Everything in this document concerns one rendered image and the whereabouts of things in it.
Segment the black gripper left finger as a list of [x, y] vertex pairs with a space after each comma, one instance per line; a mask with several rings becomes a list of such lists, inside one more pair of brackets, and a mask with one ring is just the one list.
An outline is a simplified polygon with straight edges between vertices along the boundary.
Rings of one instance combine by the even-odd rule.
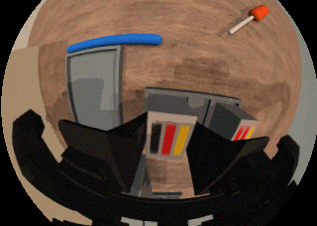
[[67, 146], [106, 160], [116, 181], [122, 186], [122, 193], [130, 193], [147, 141], [147, 111], [123, 126], [120, 124], [107, 131], [68, 119], [59, 119], [58, 123]]

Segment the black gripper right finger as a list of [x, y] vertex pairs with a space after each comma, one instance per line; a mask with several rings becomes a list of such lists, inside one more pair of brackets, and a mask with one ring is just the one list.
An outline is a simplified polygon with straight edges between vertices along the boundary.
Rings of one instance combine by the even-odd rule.
[[187, 143], [186, 153], [189, 160], [194, 195], [209, 193], [209, 187], [242, 158], [243, 155], [264, 151], [269, 138], [227, 140], [217, 132], [207, 130], [203, 124], [195, 123], [193, 135]]

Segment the tan flat board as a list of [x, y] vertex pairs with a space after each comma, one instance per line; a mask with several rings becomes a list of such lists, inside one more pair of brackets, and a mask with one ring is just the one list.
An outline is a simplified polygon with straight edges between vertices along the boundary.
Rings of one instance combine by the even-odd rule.
[[15, 170], [21, 185], [24, 186], [29, 197], [36, 203], [45, 217], [50, 222], [53, 218], [58, 221], [68, 221], [79, 223], [79, 225], [91, 225], [91, 219], [83, 217], [82, 214], [76, 213], [74, 210], [67, 209], [62, 205], [49, 199], [46, 195], [36, 190], [34, 186], [20, 171], [19, 163], [13, 152], [12, 147], [12, 123], [19, 119], [21, 114], [25, 114], [29, 108], [41, 115], [44, 126], [43, 140], [47, 143], [49, 151], [53, 152], [53, 158], [57, 162], [62, 162], [60, 155], [64, 152], [64, 147], [60, 145], [59, 139], [56, 137], [51, 120], [48, 119], [47, 111], [44, 108], [44, 99], [40, 92], [39, 83], [39, 45], [36, 47], [22, 48], [12, 51], [8, 58], [7, 67], [5, 67], [5, 74], [3, 80], [3, 90], [1, 90], [1, 123], [3, 123], [3, 132], [5, 139], [5, 146], [7, 146], [9, 159]]

